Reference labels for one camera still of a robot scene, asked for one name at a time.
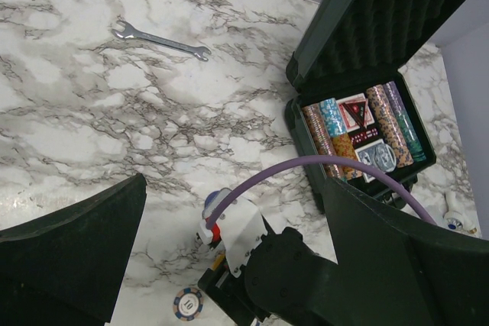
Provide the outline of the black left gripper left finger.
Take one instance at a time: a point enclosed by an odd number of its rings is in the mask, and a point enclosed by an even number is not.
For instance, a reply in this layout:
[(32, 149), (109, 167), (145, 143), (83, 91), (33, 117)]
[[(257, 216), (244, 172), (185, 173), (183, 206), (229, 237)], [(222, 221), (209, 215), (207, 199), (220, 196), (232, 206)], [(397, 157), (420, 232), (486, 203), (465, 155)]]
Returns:
[(3, 325), (105, 325), (147, 198), (142, 174), (1, 232)]

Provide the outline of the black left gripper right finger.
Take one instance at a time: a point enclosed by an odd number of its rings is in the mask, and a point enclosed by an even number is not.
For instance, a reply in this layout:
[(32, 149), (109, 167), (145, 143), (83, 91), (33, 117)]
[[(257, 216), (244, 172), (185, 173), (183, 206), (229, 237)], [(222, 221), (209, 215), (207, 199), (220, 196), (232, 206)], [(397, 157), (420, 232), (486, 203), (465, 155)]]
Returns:
[(356, 325), (486, 325), (488, 242), (430, 224), (337, 179), (322, 190)]

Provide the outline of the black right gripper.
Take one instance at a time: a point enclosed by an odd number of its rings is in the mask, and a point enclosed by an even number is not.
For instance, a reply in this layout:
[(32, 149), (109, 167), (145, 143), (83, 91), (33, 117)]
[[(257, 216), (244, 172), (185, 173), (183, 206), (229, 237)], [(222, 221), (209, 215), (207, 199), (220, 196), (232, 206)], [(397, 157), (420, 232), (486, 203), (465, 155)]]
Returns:
[(240, 276), (223, 260), (204, 272), (198, 287), (237, 325), (271, 315), (291, 325), (344, 323), (338, 265), (312, 251), (293, 228), (265, 236)]

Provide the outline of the black triangular all-in button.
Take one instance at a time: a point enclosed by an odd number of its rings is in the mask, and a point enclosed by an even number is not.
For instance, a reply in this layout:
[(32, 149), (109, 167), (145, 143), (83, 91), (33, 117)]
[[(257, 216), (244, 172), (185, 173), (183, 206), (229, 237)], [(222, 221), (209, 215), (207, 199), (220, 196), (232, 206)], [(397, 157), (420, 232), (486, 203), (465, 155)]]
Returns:
[(343, 102), (341, 103), (341, 106), (350, 114), (350, 116), (359, 127), (367, 127), (367, 99)]

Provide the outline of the blue small blind button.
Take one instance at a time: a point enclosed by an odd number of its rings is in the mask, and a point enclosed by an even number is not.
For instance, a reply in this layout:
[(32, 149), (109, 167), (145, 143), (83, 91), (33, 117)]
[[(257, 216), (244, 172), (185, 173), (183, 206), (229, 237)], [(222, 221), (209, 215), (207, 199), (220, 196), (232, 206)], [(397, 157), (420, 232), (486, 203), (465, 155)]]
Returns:
[(218, 190), (218, 191), (211, 192), (211, 193), (210, 193), (210, 194), (207, 196), (207, 198), (206, 198), (206, 200), (205, 200), (205, 202), (204, 202), (204, 210), (202, 211), (202, 217), (203, 217), (203, 218), (207, 218), (207, 217), (208, 217), (208, 215), (206, 214), (206, 211), (207, 211), (208, 207), (209, 207), (209, 206), (212, 204), (212, 202), (214, 201), (214, 198), (215, 198), (215, 197), (216, 197), (216, 196), (217, 196), (219, 193), (220, 193), (220, 191)]

